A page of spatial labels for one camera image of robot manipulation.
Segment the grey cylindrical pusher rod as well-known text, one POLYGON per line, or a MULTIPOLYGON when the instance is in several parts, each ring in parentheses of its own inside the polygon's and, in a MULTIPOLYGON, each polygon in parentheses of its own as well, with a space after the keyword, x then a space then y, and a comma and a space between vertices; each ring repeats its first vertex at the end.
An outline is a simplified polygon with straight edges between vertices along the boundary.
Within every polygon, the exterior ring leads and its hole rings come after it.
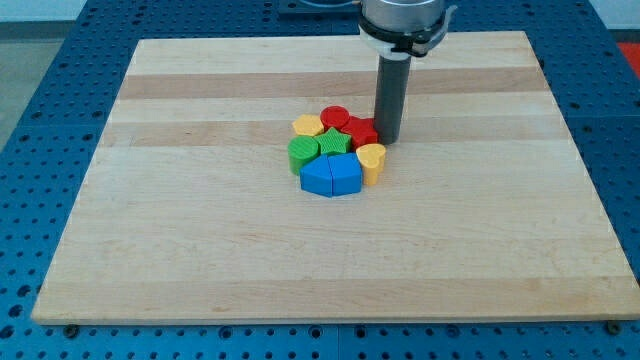
POLYGON ((374 106, 374 128, 384 145, 398 140, 411 59, 379 58, 374 106))

